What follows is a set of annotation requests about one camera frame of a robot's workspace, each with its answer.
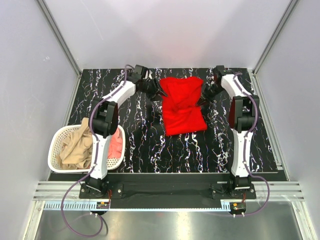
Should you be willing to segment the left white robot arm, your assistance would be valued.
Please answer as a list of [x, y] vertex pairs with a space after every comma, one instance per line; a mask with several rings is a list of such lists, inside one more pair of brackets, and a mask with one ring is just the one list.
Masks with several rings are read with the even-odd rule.
[[85, 186], [101, 194], [108, 191], [108, 154], [112, 136], [118, 129], [119, 107], [137, 92], [145, 93], [151, 101], [160, 101], [166, 97], [158, 80], [152, 77], [152, 71], [142, 65], [135, 65], [128, 71], [124, 68], [124, 78], [107, 95], [92, 101], [88, 126], [92, 134], [92, 160]]

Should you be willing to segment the red t shirt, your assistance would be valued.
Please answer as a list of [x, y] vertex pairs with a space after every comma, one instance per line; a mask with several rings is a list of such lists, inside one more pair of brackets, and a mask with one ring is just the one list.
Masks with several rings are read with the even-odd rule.
[[162, 115], [166, 136], [207, 130], [200, 99], [204, 81], [196, 76], [162, 78], [160, 86], [166, 93], [162, 98]]

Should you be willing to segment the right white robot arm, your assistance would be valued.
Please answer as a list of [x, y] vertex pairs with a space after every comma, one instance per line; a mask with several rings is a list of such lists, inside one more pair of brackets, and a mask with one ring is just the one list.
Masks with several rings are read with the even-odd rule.
[[213, 82], [204, 88], [196, 103], [197, 106], [212, 103], [215, 96], [223, 91], [231, 99], [228, 124], [233, 133], [234, 153], [230, 177], [223, 188], [230, 195], [243, 193], [251, 188], [251, 141], [259, 115], [260, 99], [243, 87], [239, 82], [240, 75], [240, 72], [217, 65], [213, 69]]

